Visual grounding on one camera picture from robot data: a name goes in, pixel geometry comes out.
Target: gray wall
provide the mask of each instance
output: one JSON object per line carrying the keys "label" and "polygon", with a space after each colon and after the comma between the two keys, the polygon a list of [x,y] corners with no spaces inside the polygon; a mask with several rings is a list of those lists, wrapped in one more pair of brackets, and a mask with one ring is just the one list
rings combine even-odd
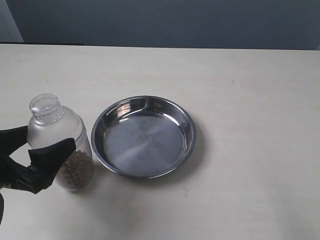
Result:
{"label": "gray wall", "polygon": [[320,0],[7,0],[25,42],[315,50]]}

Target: plastic bottle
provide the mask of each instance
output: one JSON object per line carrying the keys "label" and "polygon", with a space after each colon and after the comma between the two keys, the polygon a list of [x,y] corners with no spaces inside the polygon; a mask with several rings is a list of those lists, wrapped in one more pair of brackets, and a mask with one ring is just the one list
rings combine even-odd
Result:
{"label": "plastic bottle", "polygon": [[36,96],[29,107],[32,112],[28,124],[29,145],[38,149],[74,138],[76,150],[60,168],[55,181],[71,192],[86,186],[92,180],[95,168],[82,119],[70,108],[62,106],[53,94]]}

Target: bowl rim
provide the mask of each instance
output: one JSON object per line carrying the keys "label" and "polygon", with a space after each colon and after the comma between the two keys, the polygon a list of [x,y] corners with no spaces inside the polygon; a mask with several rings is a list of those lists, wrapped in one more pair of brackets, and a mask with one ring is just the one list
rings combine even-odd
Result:
{"label": "bowl rim", "polygon": [[[174,165],[172,165],[171,167],[158,172],[158,173],[154,173],[154,174],[149,174],[149,175],[136,175],[136,174],[131,174],[125,171],[122,171],[114,166],[112,166],[110,163],[108,163],[99,153],[97,145],[96,145],[96,130],[97,130],[97,126],[100,122],[100,120],[102,119],[102,117],[108,113],[110,110],[112,110],[113,108],[115,108],[117,105],[119,104],[123,104],[127,101],[131,101],[131,100],[135,100],[135,99],[157,99],[157,100],[161,100],[161,101],[165,101],[171,105],[173,105],[175,108],[179,109],[183,114],[185,114],[188,122],[190,123],[190,129],[191,129],[191,141],[190,141],[190,146],[187,149],[185,155],[183,157],[181,157],[179,159],[179,161],[177,161]],[[178,104],[176,104],[175,102],[168,100],[166,98],[163,97],[158,97],[158,96],[151,96],[151,95],[139,95],[139,96],[132,96],[132,97],[127,97],[124,98],[120,101],[115,102],[114,104],[110,105],[109,107],[107,107],[99,116],[98,118],[95,120],[94,125],[92,127],[92,131],[91,131],[91,145],[92,145],[92,149],[93,152],[95,154],[95,156],[97,157],[97,159],[99,160],[99,162],[104,165],[107,169],[109,169],[110,171],[121,175],[121,176],[128,176],[128,177],[132,177],[132,178],[147,178],[147,179],[153,179],[153,178],[157,178],[157,177],[161,177],[163,175],[169,174],[172,171],[174,171],[175,169],[177,169],[178,167],[180,167],[191,155],[191,153],[194,150],[195,144],[196,144],[196,140],[197,140],[197,131],[196,131],[196,126],[194,121],[192,120],[192,118],[190,117],[190,115],[187,113],[187,111],[185,111],[181,106],[179,106]]]}

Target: kibble in bottle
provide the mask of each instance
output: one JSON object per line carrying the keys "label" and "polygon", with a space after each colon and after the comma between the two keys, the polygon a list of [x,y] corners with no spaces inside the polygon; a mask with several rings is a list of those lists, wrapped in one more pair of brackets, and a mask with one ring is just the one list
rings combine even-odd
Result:
{"label": "kibble in bottle", "polygon": [[94,176],[94,163],[83,120],[70,108],[62,106],[53,94],[36,96],[29,105],[32,117],[27,140],[33,149],[44,148],[74,138],[76,150],[55,177],[64,189],[74,192],[86,186]]}

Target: tabletop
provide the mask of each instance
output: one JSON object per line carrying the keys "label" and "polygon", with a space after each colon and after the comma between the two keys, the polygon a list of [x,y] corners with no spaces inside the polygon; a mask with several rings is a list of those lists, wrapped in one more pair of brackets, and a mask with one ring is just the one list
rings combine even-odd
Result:
{"label": "tabletop", "polygon": [[[0,239],[320,239],[320,51],[0,44],[0,126],[52,93],[88,136],[111,104],[151,95],[194,120],[191,157],[155,179],[96,163],[86,189],[2,189]],[[28,146],[12,158],[27,165]]]}

